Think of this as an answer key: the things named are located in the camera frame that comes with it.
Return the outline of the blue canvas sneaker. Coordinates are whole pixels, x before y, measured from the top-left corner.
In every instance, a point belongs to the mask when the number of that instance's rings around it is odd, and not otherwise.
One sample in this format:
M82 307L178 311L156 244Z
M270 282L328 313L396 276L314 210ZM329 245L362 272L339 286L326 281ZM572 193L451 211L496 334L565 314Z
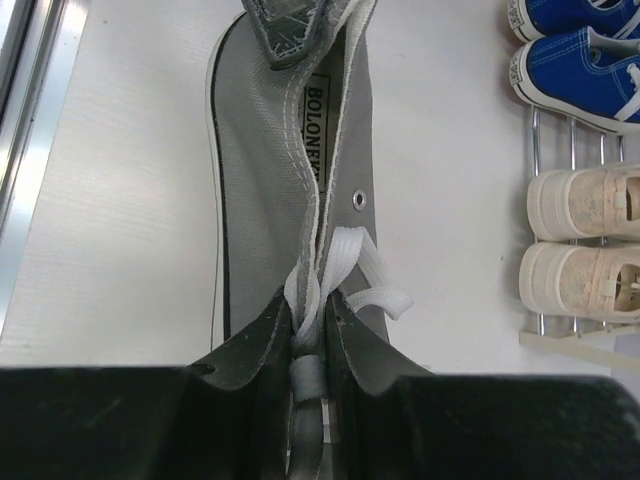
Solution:
M639 131L638 39L608 37L590 26L543 37L516 51L508 77L530 105L612 134Z
M639 38L639 2L634 0L509 0L507 17L524 42L586 26L614 39Z

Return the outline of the grey canvas sneaker front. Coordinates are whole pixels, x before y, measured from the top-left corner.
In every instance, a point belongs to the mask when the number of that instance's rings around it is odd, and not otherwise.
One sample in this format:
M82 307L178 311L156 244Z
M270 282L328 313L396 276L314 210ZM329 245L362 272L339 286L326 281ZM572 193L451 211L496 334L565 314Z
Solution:
M371 1L249 1L207 71L219 258L214 335L239 333L282 289L292 313L288 476L324 453L326 303L378 335L412 305L376 247Z

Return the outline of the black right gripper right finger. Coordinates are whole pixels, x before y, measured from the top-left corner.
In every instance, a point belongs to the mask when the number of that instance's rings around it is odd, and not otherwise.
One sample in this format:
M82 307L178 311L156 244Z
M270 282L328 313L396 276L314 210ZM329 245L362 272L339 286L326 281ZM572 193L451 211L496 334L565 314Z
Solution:
M437 375L326 306L338 479L635 479L639 406L594 376Z

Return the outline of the beige lace sneaker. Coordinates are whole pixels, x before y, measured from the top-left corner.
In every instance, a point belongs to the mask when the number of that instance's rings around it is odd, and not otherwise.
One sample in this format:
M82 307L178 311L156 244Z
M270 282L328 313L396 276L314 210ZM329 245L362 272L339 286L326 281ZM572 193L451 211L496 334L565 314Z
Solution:
M639 166L550 170L531 180L527 215L543 241L639 239Z
M535 313L637 323L639 246L536 243L523 256L519 292Z

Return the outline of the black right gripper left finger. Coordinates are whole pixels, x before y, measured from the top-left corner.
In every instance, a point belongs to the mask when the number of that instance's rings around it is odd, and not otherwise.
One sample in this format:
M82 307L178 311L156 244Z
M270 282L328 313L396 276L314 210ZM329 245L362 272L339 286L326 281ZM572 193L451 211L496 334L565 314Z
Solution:
M277 294L188 366L5 368L5 479L282 479L291 319Z

